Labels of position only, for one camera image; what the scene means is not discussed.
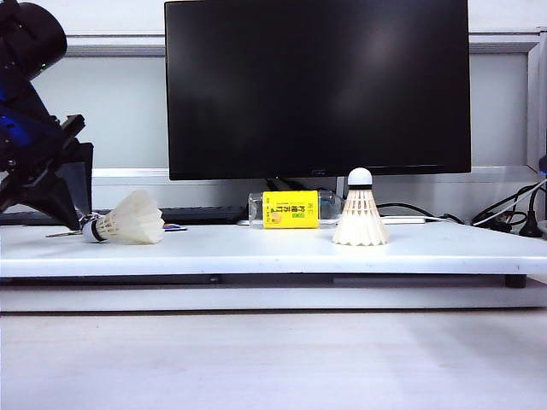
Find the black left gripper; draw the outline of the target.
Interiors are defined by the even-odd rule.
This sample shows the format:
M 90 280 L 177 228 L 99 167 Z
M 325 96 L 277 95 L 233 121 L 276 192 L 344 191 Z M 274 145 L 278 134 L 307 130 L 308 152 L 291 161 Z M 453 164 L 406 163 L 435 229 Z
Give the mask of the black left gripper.
M 77 136 L 80 114 L 60 122 L 28 80 L 1 81 L 1 209 L 23 204 L 79 230 L 76 209 L 92 211 L 92 143 Z

